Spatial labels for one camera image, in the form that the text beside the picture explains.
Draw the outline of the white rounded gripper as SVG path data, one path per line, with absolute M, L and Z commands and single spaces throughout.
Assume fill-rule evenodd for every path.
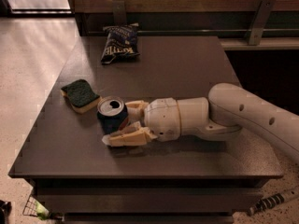
M 180 137 L 180 115 L 175 99 L 156 99 L 150 104 L 137 100 L 127 102 L 125 105 L 129 120 L 133 123 L 120 131 L 104 135 L 102 142 L 105 145 L 138 147 L 154 139 L 166 142 Z M 143 127 L 139 122 L 142 119 L 147 127 Z

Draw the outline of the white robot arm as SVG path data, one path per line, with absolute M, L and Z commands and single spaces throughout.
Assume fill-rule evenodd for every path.
M 98 104 L 98 113 L 111 120 L 116 120 L 123 109 L 128 111 L 124 126 L 102 138 L 108 146 L 142 146 L 154 139 L 166 142 L 182 135 L 224 141 L 248 129 L 299 162 L 299 116 L 233 84 L 213 86 L 208 97 L 126 104 L 107 97 Z

